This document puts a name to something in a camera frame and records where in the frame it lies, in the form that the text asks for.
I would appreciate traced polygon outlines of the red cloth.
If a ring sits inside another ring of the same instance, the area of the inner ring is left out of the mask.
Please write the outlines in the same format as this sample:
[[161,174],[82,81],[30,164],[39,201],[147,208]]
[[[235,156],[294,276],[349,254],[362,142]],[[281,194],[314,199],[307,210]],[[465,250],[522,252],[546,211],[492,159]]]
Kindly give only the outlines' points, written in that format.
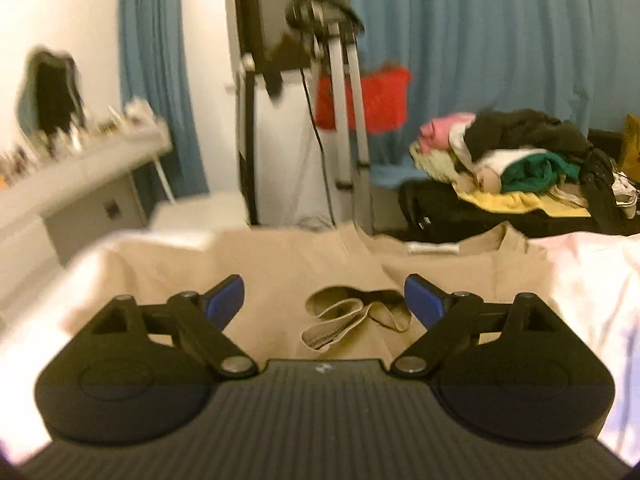
[[[379,136],[406,124],[410,80],[411,73],[398,65],[385,65],[361,77],[367,134]],[[318,82],[314,121],[322,130],[335,131],[332,81],[327,72]]]

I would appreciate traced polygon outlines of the blue curtain right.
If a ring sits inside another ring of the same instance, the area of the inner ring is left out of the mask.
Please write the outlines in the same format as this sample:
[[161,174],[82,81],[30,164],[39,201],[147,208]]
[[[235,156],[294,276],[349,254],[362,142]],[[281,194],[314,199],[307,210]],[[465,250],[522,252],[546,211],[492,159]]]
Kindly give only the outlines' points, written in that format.
[[396,165],[430,119],[532,108],[616,131],[639,110],[639,0],[350,0],[360,64],[408,68],[408,119],[372,136]]

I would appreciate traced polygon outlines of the black suitcase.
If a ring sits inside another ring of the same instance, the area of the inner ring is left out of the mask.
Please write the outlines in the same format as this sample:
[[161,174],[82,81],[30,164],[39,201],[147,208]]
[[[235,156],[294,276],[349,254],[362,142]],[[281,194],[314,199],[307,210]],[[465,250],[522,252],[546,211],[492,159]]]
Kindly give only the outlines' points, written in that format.
[[573,232],[605,234],[591,218],[552,218],[541,210],[526,214],[494,214],[460,200],[450,184],[409,181],[398,191],[398,203],[413,240],[454,243],[485,233],[502,222],[529,238]]

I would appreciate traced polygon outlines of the black garment pile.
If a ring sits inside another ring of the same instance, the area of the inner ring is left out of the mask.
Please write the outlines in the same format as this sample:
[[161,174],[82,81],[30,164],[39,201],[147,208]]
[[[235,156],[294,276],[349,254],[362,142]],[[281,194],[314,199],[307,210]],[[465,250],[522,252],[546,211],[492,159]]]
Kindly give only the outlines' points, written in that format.
[[590,174],[608,185],[614,182],[608,156],[596,148],[575,124],[538,110],[480,112],[466,129],[464,142],[473,162],[490,151],[543,148],[586,167]]

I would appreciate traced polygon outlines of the blue curtain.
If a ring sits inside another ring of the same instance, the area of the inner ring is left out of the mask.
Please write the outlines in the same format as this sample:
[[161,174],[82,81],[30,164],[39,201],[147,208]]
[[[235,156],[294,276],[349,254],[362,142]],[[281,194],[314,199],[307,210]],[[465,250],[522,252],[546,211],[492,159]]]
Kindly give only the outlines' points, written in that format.
[[177,198],[209,187],[193,115],[182,0],[118,0],[120,97],[150,104],[168,125],[172,150],[160,159]]
[[532,108],[616,131],[639,110],[639,0],[350,0],[360,64],[408,68],[408,119],[372,136],[396,165],[430,119]]

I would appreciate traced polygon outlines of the beige garment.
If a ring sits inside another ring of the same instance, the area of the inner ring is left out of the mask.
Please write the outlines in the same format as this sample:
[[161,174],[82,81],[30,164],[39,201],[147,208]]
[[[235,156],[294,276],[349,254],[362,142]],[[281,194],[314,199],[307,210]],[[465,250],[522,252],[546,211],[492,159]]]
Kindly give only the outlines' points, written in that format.
[[319,359],[305,348],[302,333],[318,322],[308,300],[332,286],[399,292],[416,273],[445,292],[464,290],[488,302],[511,302],[533,292],[550,307],[554,267],[544,248],[503,223],[468,238],[459,255],[413,255],[387,236],[370,237],[346,224],[335,231],[239,230],[222,232],[200,248],[148,240],[120,240],[99,256],[98,274],[85,298],[63,318],[73,335],[117,295],[140,304],[206,292],[230,274],[245,284],[245,301],[226,335],[257,363],[269,359]]

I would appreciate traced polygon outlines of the ornate mirror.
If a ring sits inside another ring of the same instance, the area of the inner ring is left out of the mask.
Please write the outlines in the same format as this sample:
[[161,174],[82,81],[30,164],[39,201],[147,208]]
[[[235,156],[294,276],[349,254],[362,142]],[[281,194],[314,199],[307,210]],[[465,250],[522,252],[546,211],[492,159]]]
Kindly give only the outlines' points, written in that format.
[[58,130],[70,133],[75,124],[86,125],[75,60],[65,52],[45,47],[29,51],[16,106],[17,123],[25,136]]

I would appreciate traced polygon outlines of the pink garment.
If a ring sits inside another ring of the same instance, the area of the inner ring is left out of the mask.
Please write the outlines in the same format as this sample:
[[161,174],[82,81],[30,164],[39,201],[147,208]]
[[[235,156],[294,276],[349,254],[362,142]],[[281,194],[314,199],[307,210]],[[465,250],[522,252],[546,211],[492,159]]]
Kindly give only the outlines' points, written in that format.
[[453,126],[465,127],[474,122],[473,113],[454,113],[431,119],[419,129],[418,142],[423,153],[431,151],[446,151],[449,148],[449,133]]

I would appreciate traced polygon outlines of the white dressing table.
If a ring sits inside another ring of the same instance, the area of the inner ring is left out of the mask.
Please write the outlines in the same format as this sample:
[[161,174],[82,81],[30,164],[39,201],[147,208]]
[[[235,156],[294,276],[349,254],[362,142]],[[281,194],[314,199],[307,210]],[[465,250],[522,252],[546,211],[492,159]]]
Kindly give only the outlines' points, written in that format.
[[40,289],[61,270],[46,219],[172,150],[161,119],[90,144],[1,192],[1,303]]

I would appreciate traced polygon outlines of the cardboard box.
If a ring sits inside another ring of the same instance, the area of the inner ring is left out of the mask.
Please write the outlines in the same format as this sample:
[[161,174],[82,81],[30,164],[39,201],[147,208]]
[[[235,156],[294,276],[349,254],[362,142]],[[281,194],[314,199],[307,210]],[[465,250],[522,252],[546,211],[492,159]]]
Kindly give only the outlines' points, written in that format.
[[622,148],[618,166],[628,177],[639,180],[640,171],[640,122],[637,116],[628,114],[623,128]]

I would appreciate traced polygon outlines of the blue curtain left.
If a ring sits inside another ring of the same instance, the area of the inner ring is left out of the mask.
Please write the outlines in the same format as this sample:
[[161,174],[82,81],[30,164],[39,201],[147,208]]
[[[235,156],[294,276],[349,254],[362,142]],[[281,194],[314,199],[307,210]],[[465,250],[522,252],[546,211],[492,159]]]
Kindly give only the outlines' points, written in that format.
[[150,104],[168,125],[172,150],[160,159],[177,198],[209,187],[193,115],[182,0],[118,0],[120,97]]

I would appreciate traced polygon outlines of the dark window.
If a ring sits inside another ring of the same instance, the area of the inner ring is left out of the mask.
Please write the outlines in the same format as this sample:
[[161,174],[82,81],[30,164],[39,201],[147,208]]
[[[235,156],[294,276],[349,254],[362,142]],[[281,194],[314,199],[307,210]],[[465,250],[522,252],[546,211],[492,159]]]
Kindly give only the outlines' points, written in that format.
[[298,32],[286,21],[291,2],[234,0],[240,55],[253,59],[258,74],[287,72],[309,65],[308,56],[300,52]]

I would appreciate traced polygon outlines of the pale green garment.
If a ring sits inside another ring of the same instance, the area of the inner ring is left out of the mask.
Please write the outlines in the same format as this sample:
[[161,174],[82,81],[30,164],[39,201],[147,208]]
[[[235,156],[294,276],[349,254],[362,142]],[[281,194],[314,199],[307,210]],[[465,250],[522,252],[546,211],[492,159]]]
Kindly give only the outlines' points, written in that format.
[[422,170],[432,180],[452,183],[457,180],[456,160],[448,151],[424,152],[418,141],[409,146],[409,154],[416,169]]

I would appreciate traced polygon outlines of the yellow garment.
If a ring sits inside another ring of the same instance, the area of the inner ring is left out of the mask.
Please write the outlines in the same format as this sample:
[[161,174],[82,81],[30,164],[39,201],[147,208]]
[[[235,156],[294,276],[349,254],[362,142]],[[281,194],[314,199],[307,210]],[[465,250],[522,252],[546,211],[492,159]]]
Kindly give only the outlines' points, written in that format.
[[460,200],[493,214],[529,214],[542,211],[551,218],[591,217],[587,208],[567,205],[548,195],[539,196],[523,192],[491,194],[480,190],[465,192],[457,183],[454,183],[452,188]]

